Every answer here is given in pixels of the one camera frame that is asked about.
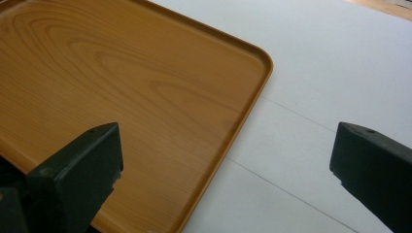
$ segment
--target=white table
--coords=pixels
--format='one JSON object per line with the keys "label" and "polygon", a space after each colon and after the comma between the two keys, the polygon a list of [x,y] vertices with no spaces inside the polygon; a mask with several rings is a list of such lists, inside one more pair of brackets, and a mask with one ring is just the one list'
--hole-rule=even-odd
{"label": "white table", "polygon": [[391,232],[328,170],[347,121],[412,148],[412,22],[343,0],[154,0],[275,71],[185,232]]}

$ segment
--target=white surface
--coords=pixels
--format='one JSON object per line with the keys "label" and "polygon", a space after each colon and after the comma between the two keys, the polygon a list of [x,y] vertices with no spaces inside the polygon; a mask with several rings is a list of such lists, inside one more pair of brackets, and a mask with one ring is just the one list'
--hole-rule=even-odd
{"label": "white surface", "polygon": [[155,0],[275,70],[185,232],[390,232],[328,170],[339,121],[412,147],[412,22],[343,0]]}

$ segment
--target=wooden tray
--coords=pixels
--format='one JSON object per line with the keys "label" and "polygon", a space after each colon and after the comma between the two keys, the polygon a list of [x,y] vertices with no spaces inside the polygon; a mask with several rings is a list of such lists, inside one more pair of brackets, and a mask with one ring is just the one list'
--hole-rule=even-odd
{"label": "wooden tray", "polygon": [[27,173],[120,124],[124,172],[93,225],[181,231],[272,70],[262,50],[147,1],[0,3],[0,154]]}

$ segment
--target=orange wooden tray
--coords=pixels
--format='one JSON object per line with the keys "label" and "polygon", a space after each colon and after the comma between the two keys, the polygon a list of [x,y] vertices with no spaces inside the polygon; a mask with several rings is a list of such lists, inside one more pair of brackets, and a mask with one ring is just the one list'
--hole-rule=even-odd
{"label": "orange wooden tray", "polygon": [[181,231],[253,107],[262,50],[147,1],[0,3],[0,154],[27,173],[120,124],[124,171],[93,225]]}

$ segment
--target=wood grain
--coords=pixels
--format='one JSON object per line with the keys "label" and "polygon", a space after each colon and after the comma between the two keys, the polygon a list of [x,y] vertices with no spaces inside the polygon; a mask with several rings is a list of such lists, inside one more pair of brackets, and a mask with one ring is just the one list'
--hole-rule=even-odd
{"label": "wood grain", "polygon": [[27,173],[87,129],[117,121],[124,171],[93,225],[182,230],[270,58],[146,1],[14,3],[0,4],[0,154]]}
{"label": "wood grain", "polygon": [[402,17],[412,21],[412,10],[400,7],[395,4],[387,3],[384,0],[347,0],[374,9],[395,17]]}

